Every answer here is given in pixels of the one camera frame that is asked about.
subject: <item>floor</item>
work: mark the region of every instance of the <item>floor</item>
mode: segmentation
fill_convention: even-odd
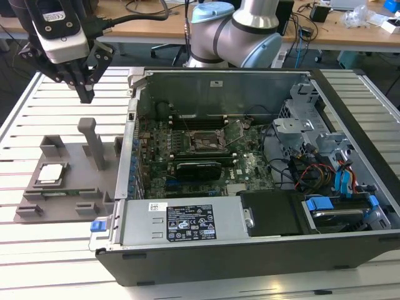
[[[35,70],[15,55],[19,46],[15,41],[8,41],[10,51],[1,54],[0,59],[0,124],[7,118],[9,112],[19,99],[29,83],[28,75],[33,76]],[[117,53],[112,62],[113,66],[170,66],[178,48],[163,49],[157,52],[157,58],[150,57],[150,44],[126,44],[125,56]],[[314,61],[317,51],[309,50],[301,64],[302,68],[339,69],[336,59],[338,51],[324,51],[322,61]],[[296,63],[296,53],[291,54],[284,63],[285,68],[293,68]],[[187,56],[183,54],[177,62],[182,66]],[[371,56],[362,55],[357,60],[354,68],[362,69],[373,83],[385,93],[397,76],[400,75],[400,56],[394,54],[373,53]],[[391,89],[388,98],[395,106],[400,105],[400,82]]]

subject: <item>black plastic cover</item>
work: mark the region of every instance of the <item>black plastic cover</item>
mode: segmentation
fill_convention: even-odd
[[[254,227],[250,236],[296,236],[312,234],[296,191],[263,190],[240,192],[243,208],[250,210]]]

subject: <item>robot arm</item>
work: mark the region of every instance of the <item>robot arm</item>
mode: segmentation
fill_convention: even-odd
[[[276,33],[279,0],[242,0],[234,12],[231,4],[208,2],[193,11],[188,67],[242,68],[271,65],[282,44]]]
[[[82,0],[9,0],[29,43],[20,57],[56,82],[65,81],[74,88],[81,103],[91,103],[93,86],[98,83],[113,60],[114,48],[96,38],[117,24],[137,19],[166,20],[169,10],[161,3],[165,15],[128,15],[117,19],[87,16]],[[89,69],[87,60],[93,53],[97,64]]]

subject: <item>gray 3d printed holder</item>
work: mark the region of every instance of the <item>gray 3d printed holder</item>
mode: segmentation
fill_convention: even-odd
[[[42,156],[14,217],[15,223],[92,221],[113,212],[122,137],[102,143],[93,118],[77,126],[87,144],[44,136]]]

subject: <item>blue cable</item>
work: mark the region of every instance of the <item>blue cable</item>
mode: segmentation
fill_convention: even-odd
[[[295,68],[295,69],[298,68],[298,63],[299,63],[299,58],[300,58],[300,53],[301,53],[301,42],[302,42],[302,41],[303,41],[303,35],[302,35],[302,33],[301,33],[301,30],[300,30],[300,50],[299,50],[299,52],[297,53],[296,64],[294,65],[294,68]]]

